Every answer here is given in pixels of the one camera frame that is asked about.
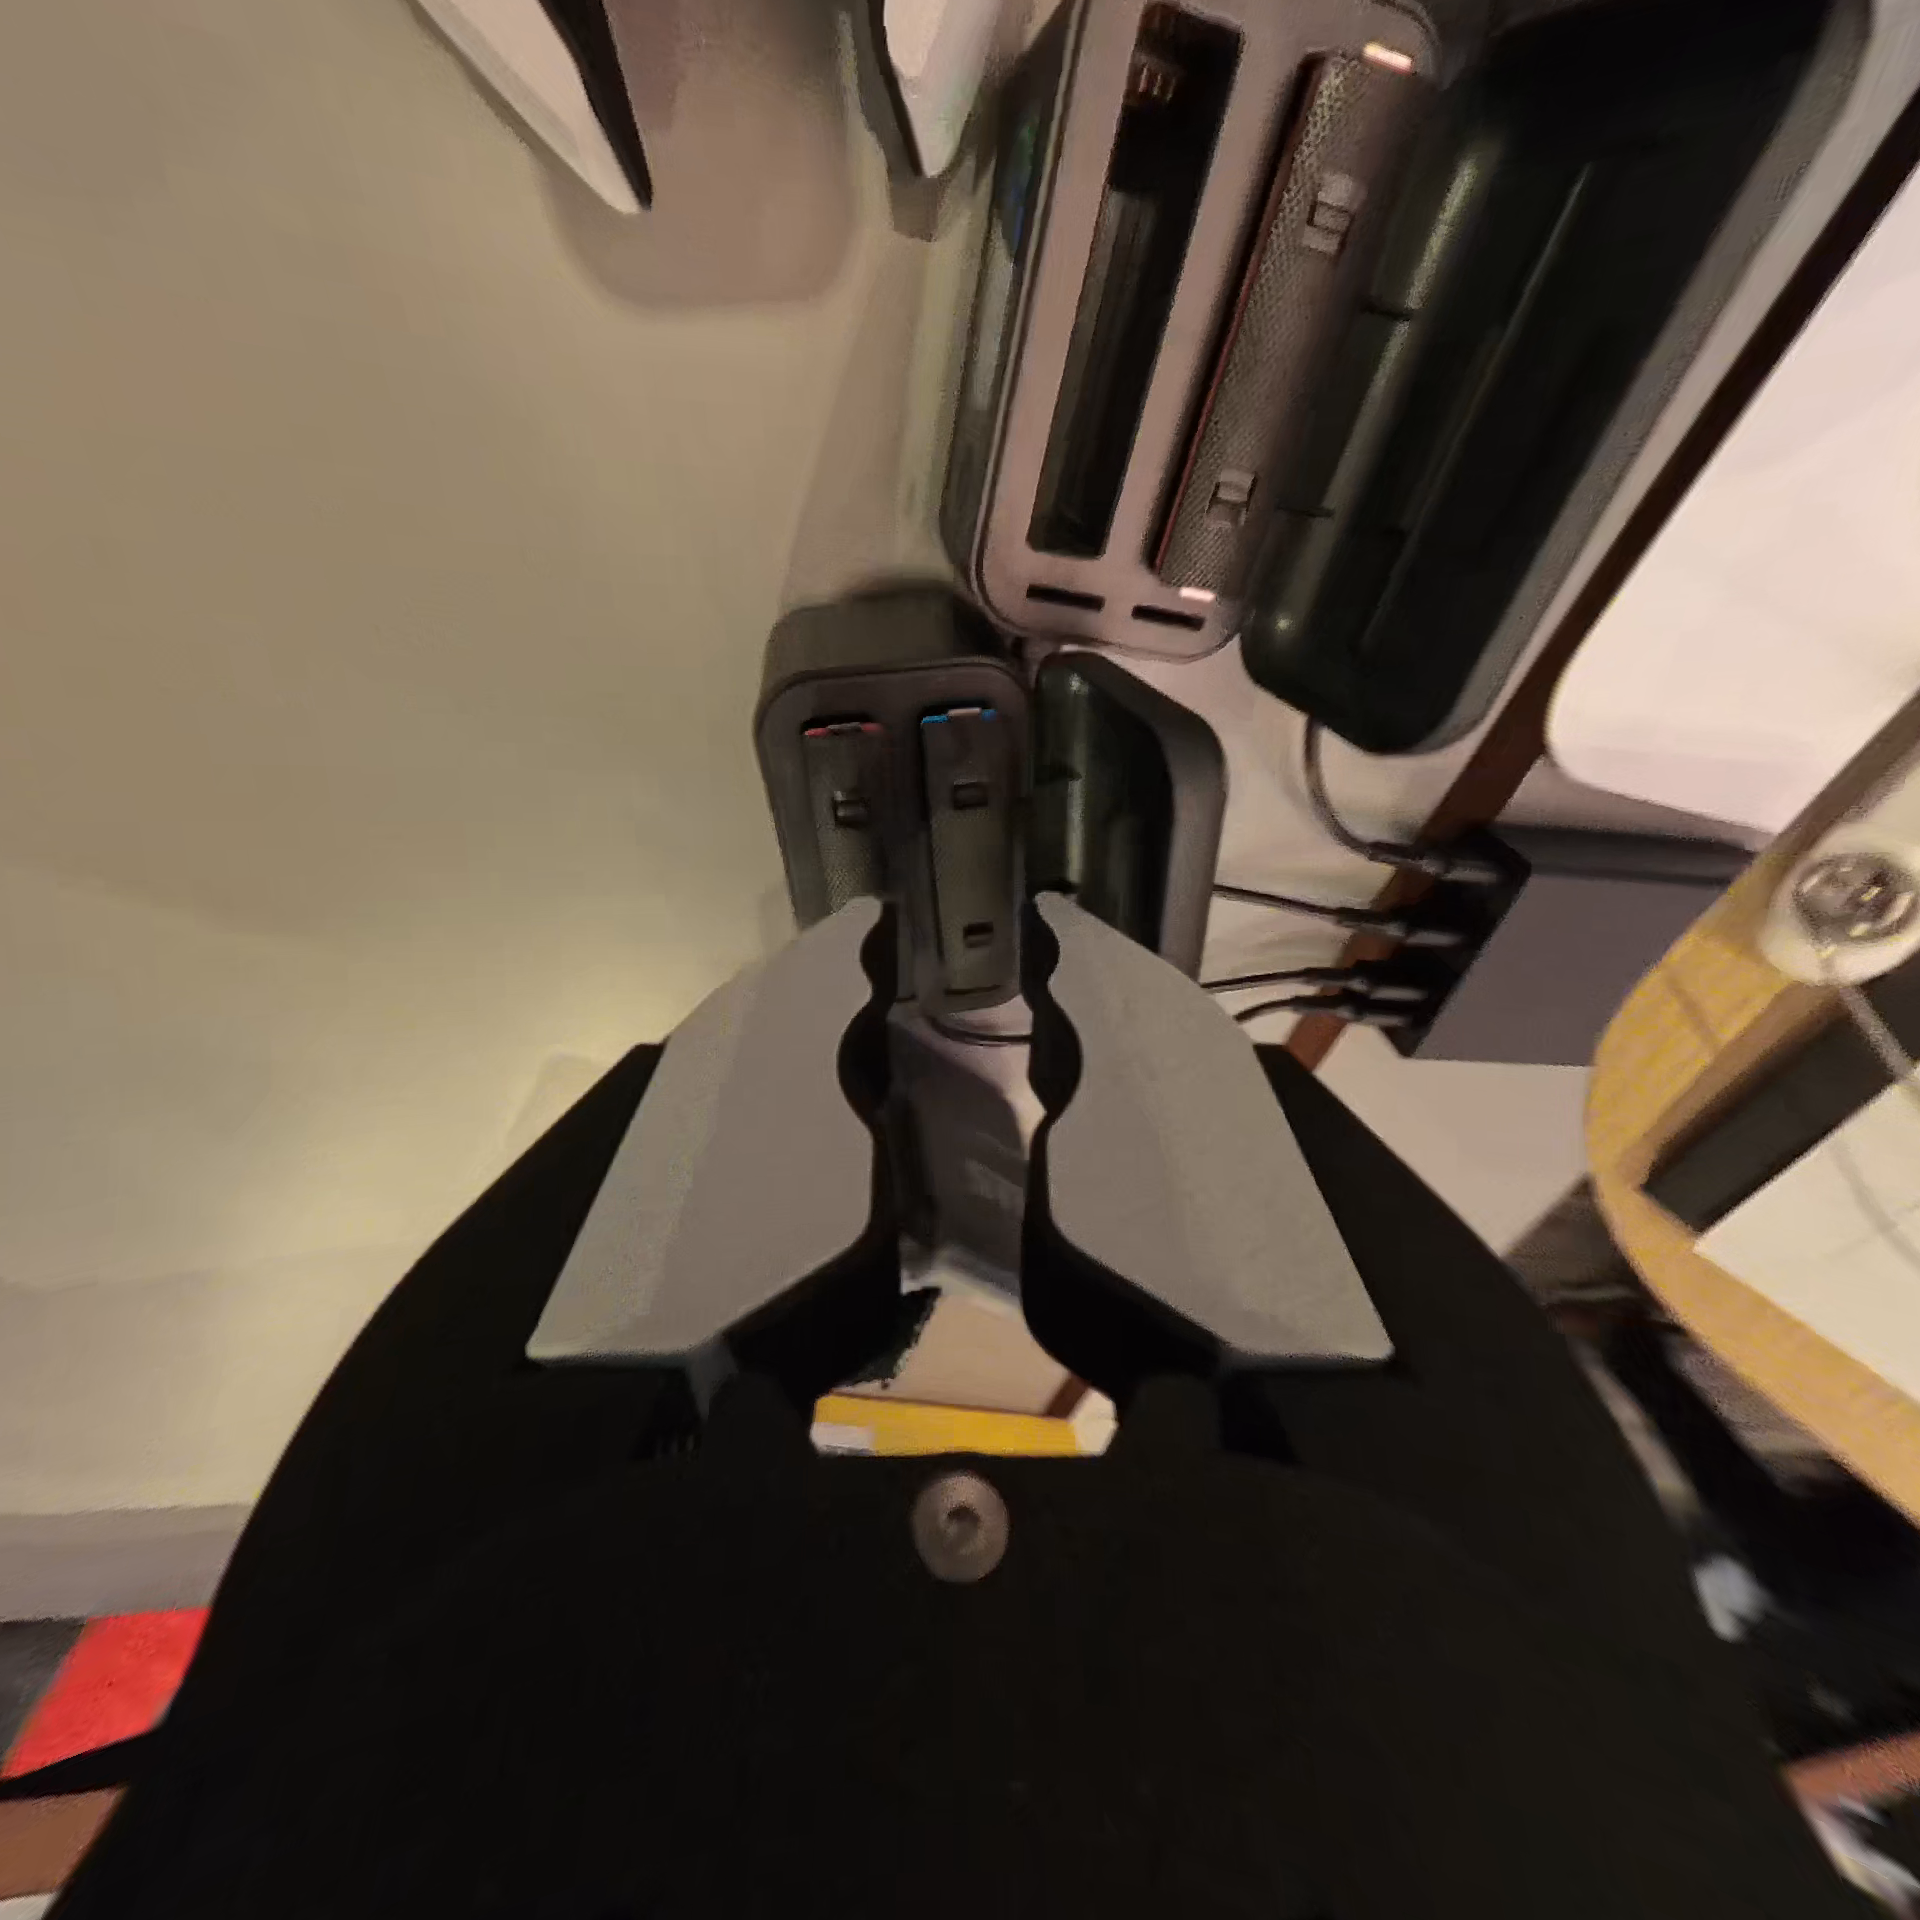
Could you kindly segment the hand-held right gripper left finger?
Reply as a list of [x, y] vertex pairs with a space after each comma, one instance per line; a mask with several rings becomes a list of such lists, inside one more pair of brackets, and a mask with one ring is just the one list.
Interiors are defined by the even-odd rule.
[[738, 1372], [814, 1402], [893, 1349], [893, 910], [850, 903], [706, 994], [533, 1324], [535, 1366]]

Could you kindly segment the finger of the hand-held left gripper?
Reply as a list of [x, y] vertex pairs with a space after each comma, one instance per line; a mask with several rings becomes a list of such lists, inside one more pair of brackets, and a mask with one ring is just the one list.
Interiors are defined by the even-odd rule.
[[607, 209], [649, 209], [649, 163], [602, 0], [420, 0], [411, 10]]
[[1046, 0], [868, 0], [874, 111], [893, 181], [943, 181], [979, 146], [994, 87], [1046, 16]]

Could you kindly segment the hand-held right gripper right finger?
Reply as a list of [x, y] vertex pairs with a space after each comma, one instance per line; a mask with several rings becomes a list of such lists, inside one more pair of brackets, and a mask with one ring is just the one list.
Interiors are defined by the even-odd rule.
[[1018, 1310], [1090, 1396], [1380, 1372], [1385, 1320], [1234, 1017], [1068, 897], [1029, 897]]

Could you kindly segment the black camera battery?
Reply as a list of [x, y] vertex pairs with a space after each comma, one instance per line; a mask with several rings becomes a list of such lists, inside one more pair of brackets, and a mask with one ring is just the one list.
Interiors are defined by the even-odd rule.
[[916, 721], [928, 826], [928, 930], [943, 1006], [1014, 999], [1024, 727], [994, 705], [952, 705]]
[[886, 897], [885, 856], [885, 727], [868, 714], [814, 721], [805, 765], [805, 922]]
[[1169, 477], [1150, 570], [1180, 610], [1223, 610], [1250, 580], [1426, 103], [1432, 68], [1409, 44], [1299, 68]]

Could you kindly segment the black battery charging case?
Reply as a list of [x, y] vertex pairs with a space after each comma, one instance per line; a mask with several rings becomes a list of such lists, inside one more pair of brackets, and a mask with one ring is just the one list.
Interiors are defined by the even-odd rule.
[[1064, 646], [1018, 660], [1014, 646], [939, 583], [885, 583], [799, 606], [762, 638], [755, 753], [795, 918], [805, 922], [799, 738], [814, 721], [868, 714], [885, 727], [893, 999], [928, 1017], [979, 1014], [939, 1005], [928, 930], [916, 721], [952, 705], [994, 705], [1024, 727], [1018, 910], [1029, 897], [1068, 897], [1195, 979], [1226, 805], [1223, 741], [1200, 714], [1118, 657]]
[[[1409, 44], [1409, 134], [1250, 580], [1150, 554], [1308, 51]], [[1003, 634], [1440, 753], [1914, 99], [1914, 3], [1058, 3], [994, 103], [939, 537]]]

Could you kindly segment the black multi-port power hub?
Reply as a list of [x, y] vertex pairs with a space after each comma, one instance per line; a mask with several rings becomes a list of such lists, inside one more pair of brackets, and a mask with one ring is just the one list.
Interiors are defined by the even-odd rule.
[[1385, 984], [1409, 984], [1385, 1047], [1432, 1064], [1580, 1072], [1631, 984], [1750, 867], [1743, 842], [1503, 826], [1486, 837], [1503, 881], [1440, 881], [1419, 910], [1463, 948], [1400, 948]]

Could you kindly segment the wooden sign board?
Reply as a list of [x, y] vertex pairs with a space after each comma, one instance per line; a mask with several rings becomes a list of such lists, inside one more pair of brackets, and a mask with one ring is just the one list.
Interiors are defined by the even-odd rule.
[[1687, 1142], [1770, 1054], [1833, 1017], [1833, 999], [1761, 961], [1761, 918], [1850, 805], [1903, 776], [1920, 738], [1910, 698], [1838, 776], [1687, 922], [1607, 1017], [1583, 1080], [1598, 1211], [1652, 1304], [1779, 1416], [1804, 1428], [1910, 1526], [1920, 1520], [1920, 1411], [1903, 1388], [1770, 1310], [1694, 1253], [1694, 1231], [1648, 1203], [1648, 1171]]

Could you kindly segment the white instruction sheet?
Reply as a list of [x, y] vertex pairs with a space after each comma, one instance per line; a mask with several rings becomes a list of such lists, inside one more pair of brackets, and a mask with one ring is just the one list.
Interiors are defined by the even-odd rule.
[[1696, 1233], [1696, 1260], [1920, 1396], [1920, 1111], [1879, 1094]]

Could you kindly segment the red blurred object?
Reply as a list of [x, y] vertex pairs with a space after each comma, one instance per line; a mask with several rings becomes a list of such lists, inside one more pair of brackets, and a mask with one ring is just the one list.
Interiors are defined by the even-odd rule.
[[14, 1704], [4, 1704], [4, 1780], [150, 1733], [184, 1682], [208, 1607], [10, 1618], [4, 1629], [21, 1649], [21, 1629], [37, 1624], [53, 1649], [27, 1660]]

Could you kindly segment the white stand base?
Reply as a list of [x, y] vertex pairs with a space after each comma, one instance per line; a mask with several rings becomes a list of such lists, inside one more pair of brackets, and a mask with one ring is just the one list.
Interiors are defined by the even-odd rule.
[[1770, 837], [1920, 684], [1920, 181], [1761, 381], [1550, 709], [1575, 786]]

